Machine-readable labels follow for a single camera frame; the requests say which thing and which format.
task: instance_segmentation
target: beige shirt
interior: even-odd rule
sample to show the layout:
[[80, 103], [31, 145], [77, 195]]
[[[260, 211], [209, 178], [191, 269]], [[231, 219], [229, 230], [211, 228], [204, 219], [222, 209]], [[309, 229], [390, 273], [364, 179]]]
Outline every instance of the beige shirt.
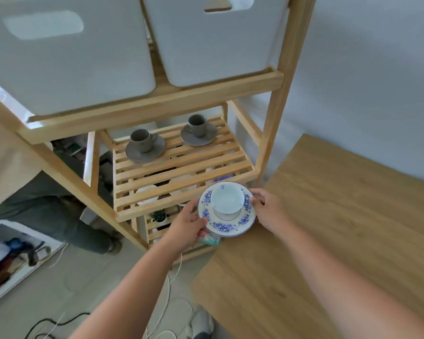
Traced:
[[30, 152], [17, 143], [14, 133], [0, 127], [0, 204], [41, 171]]

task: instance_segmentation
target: person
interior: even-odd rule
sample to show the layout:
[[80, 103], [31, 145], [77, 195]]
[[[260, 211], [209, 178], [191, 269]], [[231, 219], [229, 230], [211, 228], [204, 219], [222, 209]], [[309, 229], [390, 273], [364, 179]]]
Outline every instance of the person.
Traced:
[[[80, 214], [75, 214], [63, 200], [72, 194], [43, 172], [30, 152], [16, 148], [16, 141], [16, 134], [0, 126], [0, 220], [21, 223], [85, 250], [117, 254], [121, 242], [80, 221]], [[57, 154], [77, 175], [83, 175], [80, 161]], [[113, 206], [113, 198], [102, 183], [98, 192]]]
[[[264, 189], [251, 192], [259, 222], [287, 246], [311, 290], [345, 338], [424, 339], [424, 322], [418, 316], [322, 248], [289, 219], [278, 197]], [[191, 214], [197, 204], [198, 200], [194, 200], [186, 205], [162, 239], [70, 339], [143, 336], [172, 263], [206, 233], [207, 219]], [[195, 313], [191, 322], [194, 339], [211, 338], [209, 320], [204, 310]]]

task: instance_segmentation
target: hand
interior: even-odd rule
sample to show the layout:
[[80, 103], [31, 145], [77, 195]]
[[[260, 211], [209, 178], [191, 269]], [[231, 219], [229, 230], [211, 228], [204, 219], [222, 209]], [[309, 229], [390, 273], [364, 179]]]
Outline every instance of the hand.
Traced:
[[198, 215], [192, 213], [194, 207], [198, 205], [198, 201], [199, 199], [192, 200], [185, 205], [162, 238], [178, 253], [192, 247], [196, 241], [209, 233], [205, 228], [208, 224], [208, 219], [198, 219]]
[[282, 229], [290, 221], [282, 201], [264, 189], [250, 189], [250, 191], [254, 195], [250, 202], [256, 210], [259, 222], [270, 232], [280, 236]]

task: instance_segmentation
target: blue floral saucer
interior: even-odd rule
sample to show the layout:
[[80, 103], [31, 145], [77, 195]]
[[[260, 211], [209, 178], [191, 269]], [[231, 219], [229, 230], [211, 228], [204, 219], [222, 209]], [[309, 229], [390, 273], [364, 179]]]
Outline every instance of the blue floral saucer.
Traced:
[[198, 202], [198, 216], [207, 217], [209, 222], [206, 228], [220, 237], [236, 237], [241, 235], [247, 232], [256, 220], [256, 211], [251, 203], [249, 203], [249, 199], [253, 197], [253, 194], [241, 184], [238, 185], [245, 194], [245, 203], [239, 215], [233, 220], [222, 220], [215, 214], [211, 202], [212, 191], [222, 184], [231, 183], [238, 184], [236, 182], [225, 181], [211, 185], [202, 193]]

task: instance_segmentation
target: succulent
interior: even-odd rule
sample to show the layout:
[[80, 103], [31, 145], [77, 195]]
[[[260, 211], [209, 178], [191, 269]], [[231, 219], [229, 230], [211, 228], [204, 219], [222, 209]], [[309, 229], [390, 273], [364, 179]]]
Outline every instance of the succulent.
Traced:
[[156, 210], [154, 213], [152, 213], [152, 218], [156, 222], [162, 222], [162, 221], [164, 221], [165, 218], [166, 218], [165, 210], [163, 210], [163, 209]]

